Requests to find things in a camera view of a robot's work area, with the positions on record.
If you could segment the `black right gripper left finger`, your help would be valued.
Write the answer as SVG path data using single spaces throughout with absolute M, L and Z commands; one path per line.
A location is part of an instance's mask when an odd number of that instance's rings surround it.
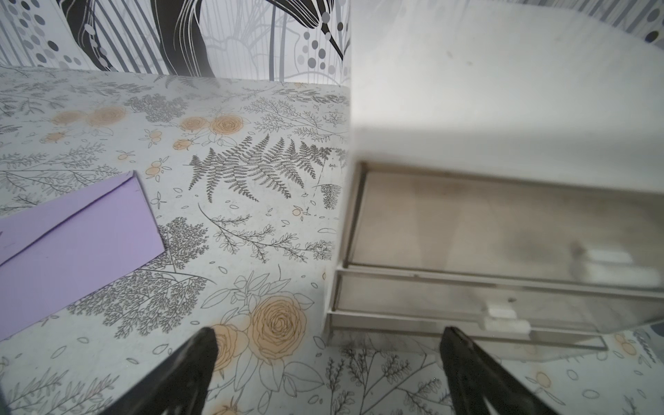
M 217 355 L 214 330 L 198 330 L 103 413 L 201 414 Z

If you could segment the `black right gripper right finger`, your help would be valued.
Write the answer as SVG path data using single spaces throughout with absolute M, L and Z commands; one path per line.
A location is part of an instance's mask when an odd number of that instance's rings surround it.
M 456 414 L 557 413 L 459 328 L 444 329 L 439 354 Z

